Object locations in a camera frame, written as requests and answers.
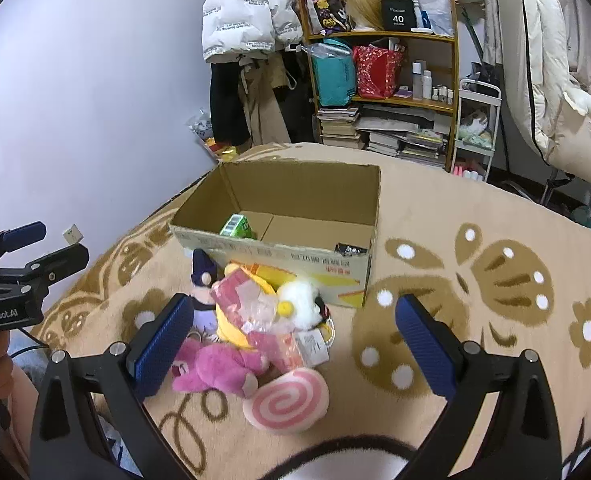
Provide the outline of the green tissue pack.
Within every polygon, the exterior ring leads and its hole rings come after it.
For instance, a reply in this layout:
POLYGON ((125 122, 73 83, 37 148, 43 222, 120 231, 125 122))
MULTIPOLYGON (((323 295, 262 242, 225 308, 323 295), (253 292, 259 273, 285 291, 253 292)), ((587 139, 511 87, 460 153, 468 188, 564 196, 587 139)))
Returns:
POLYGON ((256 233, 254 233, 248 218, 244 214, 232 214, 222 227, 220 235, 233 238, 250 238, 250 240, 256 239, 256 233))

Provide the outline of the yellow plush toy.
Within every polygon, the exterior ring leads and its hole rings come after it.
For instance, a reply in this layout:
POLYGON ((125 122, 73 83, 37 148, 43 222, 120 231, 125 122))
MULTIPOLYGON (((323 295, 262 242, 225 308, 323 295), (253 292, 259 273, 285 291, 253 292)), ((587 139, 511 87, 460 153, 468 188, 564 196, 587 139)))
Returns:
POLYGON ((277 288, 237 263, 225 266, 224 278, 211 289, 216 304, 218 338, 252 349, 251 333, 286 335, 325 326, 330 311, 318 288, 296 278, 277 288))

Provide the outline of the wooden bookshelf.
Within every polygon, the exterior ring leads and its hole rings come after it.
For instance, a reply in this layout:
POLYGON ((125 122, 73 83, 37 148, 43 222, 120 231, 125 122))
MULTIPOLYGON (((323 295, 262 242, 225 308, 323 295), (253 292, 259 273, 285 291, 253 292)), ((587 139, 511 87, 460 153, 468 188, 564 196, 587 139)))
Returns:
POLYGON ((351 47, 356 70, 353 102, 398 110, 431 110, 435 124, 442 117, 448 120, 439 157, 444 169, 450 172, 454 165, 459 102, 458 32, 440 36, 419 29, 377 29, 315 34, 304 0, 299 0, 299 12, 307 44, 335 39, 351 47))

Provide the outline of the upper white wall socket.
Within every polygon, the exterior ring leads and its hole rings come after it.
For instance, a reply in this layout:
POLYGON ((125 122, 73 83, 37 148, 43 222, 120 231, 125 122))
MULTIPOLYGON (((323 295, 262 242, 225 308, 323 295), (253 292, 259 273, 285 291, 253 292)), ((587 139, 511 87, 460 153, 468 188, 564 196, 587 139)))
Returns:
POLYGON ((82 242, 84 238, 83 233, 75 224, 72 224, 68 229, 64 230, 62 236, 69 245, 78 244, 79 242, 82 242))

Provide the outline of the pink bear plush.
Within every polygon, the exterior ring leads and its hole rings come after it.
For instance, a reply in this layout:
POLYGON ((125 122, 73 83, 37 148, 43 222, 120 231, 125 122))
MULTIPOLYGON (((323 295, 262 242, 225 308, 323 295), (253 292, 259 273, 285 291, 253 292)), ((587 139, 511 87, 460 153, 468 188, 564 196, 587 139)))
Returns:
POLYGON ((247 399, 258 390, 258 377, 268 367, 270 361, 259 351, 187 338, 172 363, 172 388, 184 393, 218 390, 247 399))

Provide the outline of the white black slipper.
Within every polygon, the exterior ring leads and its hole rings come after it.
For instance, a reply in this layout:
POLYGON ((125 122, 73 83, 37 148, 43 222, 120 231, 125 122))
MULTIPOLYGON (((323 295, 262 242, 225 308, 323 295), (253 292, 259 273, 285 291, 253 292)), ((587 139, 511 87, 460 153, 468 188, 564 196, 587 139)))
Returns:
POLYGON ((342 437, 295 453, 262 479, 395 479, 414 454, 414 448, 389 437, 342 437))

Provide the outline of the teal bag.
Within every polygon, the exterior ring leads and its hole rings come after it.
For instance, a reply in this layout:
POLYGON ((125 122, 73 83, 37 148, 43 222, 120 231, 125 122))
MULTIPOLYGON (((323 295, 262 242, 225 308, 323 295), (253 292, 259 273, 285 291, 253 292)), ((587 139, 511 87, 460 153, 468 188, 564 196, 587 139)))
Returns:
POLYGON ((353 50, 343 41, 325 39, 312 45, 311 60, 320 106, 346 106, 356 89, 353 50))

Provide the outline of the pink swirl plush cushion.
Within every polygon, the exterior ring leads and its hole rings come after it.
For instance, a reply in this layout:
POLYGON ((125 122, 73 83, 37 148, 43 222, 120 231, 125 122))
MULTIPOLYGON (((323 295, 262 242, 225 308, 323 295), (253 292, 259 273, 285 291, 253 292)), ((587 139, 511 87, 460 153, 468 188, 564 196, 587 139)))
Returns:
POLYGON ((312 368, 298 368, 268 382, 242 402, 247 422, 271 434, 309 430, 328 411, 327 382, 312 368))

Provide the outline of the clear bag of toys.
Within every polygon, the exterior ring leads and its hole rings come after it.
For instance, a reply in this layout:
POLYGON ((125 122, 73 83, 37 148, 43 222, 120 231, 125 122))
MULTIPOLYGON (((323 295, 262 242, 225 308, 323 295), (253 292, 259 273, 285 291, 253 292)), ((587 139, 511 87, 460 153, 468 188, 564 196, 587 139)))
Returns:
POLYGON ((215 162, 231 162, 245 151, 243 146, 233 146, 215 140, 210 113, 204 108, 200 108, 196 115, 190 117, 186 126, 215 162))

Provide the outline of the purple hat plush doll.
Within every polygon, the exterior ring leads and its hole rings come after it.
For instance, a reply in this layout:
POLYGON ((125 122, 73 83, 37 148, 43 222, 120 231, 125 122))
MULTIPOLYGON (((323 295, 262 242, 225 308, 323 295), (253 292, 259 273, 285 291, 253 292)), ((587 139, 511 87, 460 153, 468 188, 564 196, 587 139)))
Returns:
POLYGON ((218 330, 216 304, 211 289, 220 277, 220 269, 215 261, 201 248, 192 252, 192 298, 194 308, 194 327, 204 334, 215 334, 218 330))

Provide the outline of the black box with 40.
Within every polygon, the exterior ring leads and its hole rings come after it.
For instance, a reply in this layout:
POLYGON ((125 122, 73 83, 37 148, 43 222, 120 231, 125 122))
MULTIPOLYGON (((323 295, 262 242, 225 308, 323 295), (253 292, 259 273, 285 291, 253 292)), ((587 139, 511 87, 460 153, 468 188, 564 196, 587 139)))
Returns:
POLYGON ((383 29, 410 32, 417 27, 414 0, 381 0, 383 29))

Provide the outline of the white quilted bedding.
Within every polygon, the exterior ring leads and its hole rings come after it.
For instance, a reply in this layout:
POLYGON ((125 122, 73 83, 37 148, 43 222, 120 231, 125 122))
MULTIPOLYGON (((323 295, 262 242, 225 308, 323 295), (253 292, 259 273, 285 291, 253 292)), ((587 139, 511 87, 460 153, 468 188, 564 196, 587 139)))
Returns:
POLYGON ((589 0, 485 0, 505 100, 525 143, 547 165, 591 184, 589 0))

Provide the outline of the stack of books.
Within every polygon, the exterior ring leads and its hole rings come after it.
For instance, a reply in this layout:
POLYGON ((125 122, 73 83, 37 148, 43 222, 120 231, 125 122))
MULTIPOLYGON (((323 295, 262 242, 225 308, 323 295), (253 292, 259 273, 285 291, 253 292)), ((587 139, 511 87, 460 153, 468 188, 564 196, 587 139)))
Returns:
POLYGON ((365 143, 355 127, 359 114, 361 112, 357 106, 320 107, 316 118, 319 122, 321 143, 336 148, 362 150, 365 143))

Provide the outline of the open cardboard box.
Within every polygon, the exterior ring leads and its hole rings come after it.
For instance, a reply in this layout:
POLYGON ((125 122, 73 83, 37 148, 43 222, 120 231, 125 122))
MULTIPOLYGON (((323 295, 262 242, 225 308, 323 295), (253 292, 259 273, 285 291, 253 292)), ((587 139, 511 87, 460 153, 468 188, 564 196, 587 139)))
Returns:
POLYGON ((327 304, 363 307, 379 212, 381 172, 373 165, 306 160, 223 162, 198 183, 170 228, 181 245, 219 265, 234 262, 278 287, 303 278, 327 304), (256 239, 220 235, 244 214, 256 239), (368 249, 343 257, 338 243, 368 249))

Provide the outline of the black small box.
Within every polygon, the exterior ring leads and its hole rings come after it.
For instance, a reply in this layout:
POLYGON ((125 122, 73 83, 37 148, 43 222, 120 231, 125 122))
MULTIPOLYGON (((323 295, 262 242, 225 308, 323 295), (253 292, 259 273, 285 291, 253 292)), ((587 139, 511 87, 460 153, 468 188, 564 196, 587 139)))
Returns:
POLYGON ((368 252, 367 248, 359 247, 351 244, 338 243, 335 245, 335 252, 343 255, 343 257, 349 258, 354 256, 365 255, 368 252))

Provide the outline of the pink plastic packet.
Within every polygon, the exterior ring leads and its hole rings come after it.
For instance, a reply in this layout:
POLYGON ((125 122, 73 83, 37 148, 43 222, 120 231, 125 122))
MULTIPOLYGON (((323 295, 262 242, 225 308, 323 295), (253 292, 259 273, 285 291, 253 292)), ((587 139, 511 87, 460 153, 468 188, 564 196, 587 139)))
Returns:
POLYGON ((280 373, 305 367, 296 329, 278 313, 278 296, 267 281, 238 268, 212 286, 211 296, 218 338, 263 353, 280 373))

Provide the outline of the white fluffy plush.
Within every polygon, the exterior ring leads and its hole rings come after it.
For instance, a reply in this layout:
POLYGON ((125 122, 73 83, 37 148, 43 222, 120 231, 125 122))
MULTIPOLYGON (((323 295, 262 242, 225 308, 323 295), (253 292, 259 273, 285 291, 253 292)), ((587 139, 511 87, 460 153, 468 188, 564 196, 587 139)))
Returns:
POLYGON ((278 313, 296 330, 312 330, 328 318, 324 300, 310 281, 293 280, 278 287, 278 313))

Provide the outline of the white puffer jacket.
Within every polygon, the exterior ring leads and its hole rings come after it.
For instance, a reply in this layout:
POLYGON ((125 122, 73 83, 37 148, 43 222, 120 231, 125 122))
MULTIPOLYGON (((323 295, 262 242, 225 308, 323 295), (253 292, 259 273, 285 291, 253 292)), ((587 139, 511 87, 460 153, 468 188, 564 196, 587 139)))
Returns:
POLYGON ((208 63, 268 58, 302 40, 294 0, 204 0, 202 56, 208 63))

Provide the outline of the red patterned gift bag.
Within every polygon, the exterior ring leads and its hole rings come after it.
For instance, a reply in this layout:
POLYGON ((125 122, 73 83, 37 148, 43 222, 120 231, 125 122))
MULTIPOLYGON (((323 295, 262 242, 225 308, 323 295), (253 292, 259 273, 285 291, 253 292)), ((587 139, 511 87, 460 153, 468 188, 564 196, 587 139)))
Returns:
POLYGON ((384 49, 372 44, 354 47, 357 94, 363 99, 391 98, 399 87, 403 58, 403 50, 384 49))

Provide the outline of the blonde wig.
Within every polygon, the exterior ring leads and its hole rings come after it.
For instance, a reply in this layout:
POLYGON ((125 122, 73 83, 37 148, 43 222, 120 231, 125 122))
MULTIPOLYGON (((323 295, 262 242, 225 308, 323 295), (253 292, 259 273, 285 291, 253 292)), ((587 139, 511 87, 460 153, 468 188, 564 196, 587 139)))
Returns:
POLYGON ((344 0, 344 3, 353 30, 373 32, 383 29, 381 0, 344 0))

